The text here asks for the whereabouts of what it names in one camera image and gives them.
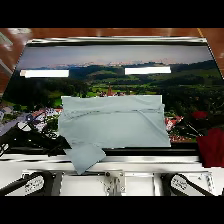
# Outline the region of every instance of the landscape picture on screen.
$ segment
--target landscape picture on screen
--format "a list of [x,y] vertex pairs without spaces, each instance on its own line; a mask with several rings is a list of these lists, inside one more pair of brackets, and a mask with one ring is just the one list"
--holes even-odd
[[[171,73],[125,74],[125,68],[167,66]],[[69,77],[25,78],[21,70],[69,70]],[[207,46],[26,47],[2,98],[0,136],[30,120],[39,132],[56,132],[61,96],[162,95],[171,142],[195,142],[192,113],[224,124],[223,84]],[[199,131],[210,125],[200,122]]]

